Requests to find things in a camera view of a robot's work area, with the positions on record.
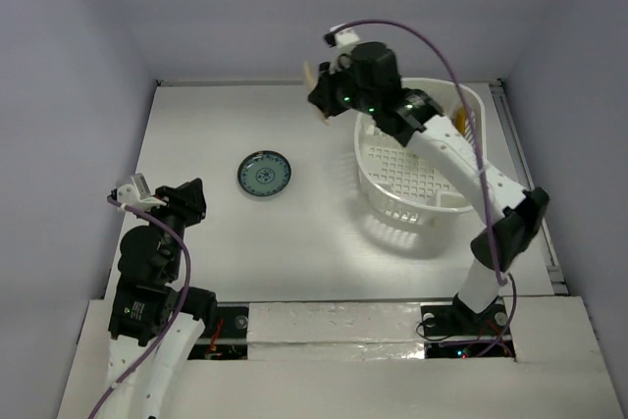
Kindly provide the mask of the teal patterned plate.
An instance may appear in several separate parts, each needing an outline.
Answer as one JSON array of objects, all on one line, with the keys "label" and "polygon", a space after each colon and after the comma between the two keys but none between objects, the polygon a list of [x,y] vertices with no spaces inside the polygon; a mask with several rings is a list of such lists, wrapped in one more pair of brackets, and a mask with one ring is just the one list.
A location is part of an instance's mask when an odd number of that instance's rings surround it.
[{"label": "teal patterned plate", "polygon": [[238,166],[236,179],[241,190],[255,198],[271,198],[290,183],[288,159],[273,150],[259,150],[246,156]]}]

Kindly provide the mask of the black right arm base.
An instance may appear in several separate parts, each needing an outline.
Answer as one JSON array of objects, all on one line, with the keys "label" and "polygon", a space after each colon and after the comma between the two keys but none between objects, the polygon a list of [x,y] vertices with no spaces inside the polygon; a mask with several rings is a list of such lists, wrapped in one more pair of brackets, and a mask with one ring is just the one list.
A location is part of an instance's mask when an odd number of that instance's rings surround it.
[{"label": "black right arm base", "polygon": [[502,304],[474,319],[449,304],[423,305],[421,315],[415,332],[424,343],[427,359],[515,358]]}]

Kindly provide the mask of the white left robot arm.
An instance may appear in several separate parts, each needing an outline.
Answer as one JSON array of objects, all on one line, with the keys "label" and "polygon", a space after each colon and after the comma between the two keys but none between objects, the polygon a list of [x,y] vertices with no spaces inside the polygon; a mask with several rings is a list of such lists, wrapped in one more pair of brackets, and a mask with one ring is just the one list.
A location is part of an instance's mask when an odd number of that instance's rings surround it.
[{"label": "white left robot arm", "polygon": [[92,418],[161,418],[174,383],[200,336],[217,324],[213,291],[190,284],[186,229],[206,217],[201,179],[149,189],[134,174],[107,197],[142,225],[119,244],[119,279],[108,324],[107,388]]}]

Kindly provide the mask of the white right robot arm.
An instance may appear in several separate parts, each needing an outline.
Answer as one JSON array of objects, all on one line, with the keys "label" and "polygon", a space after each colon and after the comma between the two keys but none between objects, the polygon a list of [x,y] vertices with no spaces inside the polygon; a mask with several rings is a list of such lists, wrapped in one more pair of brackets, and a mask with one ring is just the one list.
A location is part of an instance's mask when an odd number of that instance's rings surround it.
[{"label": "white right robot arm", "polygon": [[393,51],[381,42],[353,42],[313,70],[303,67],[309,102],[324,118],[355,110],[398,146],[436,169],[484,223],[471,241],[473,262],[446,317],[461,332],[482,327],[500,282],[541,228],[550,203],[544,189],[529,189],[484,156],[481,114],[474,93],[452,80],[404,79]]}]

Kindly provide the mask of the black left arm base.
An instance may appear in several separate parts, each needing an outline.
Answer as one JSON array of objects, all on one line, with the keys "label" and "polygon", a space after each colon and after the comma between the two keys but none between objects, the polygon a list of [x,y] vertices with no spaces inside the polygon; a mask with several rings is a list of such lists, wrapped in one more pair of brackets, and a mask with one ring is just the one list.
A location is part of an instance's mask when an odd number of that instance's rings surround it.
[{"label": "black left arm base", "polygon": [[248,357],[248,304],[219,304],[214,325],[192,347],[188,360],[245,360]]}]

